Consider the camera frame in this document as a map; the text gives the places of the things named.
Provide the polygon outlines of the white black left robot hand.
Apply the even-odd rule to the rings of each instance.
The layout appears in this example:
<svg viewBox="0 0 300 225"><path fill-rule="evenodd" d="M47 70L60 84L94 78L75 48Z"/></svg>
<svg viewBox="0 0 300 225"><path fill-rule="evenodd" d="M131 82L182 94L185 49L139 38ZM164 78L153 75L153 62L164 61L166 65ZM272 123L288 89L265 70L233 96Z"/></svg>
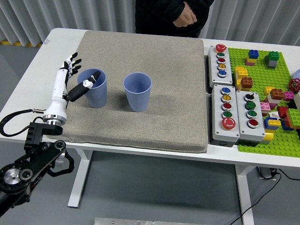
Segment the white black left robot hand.
<svg viewBox="0 0 300 225"><path fill-rule="evenodd" d="M75 59L78 53L73 53L68 57L58 70L54 82L52 101L43 115L43 122L46 124L64 125L67 121L66 107L69 101L74 102L86 94L100 77L100 72L95 72L79 83L72 90L67 91L69 78L81 68L81 59Z"/></svg>

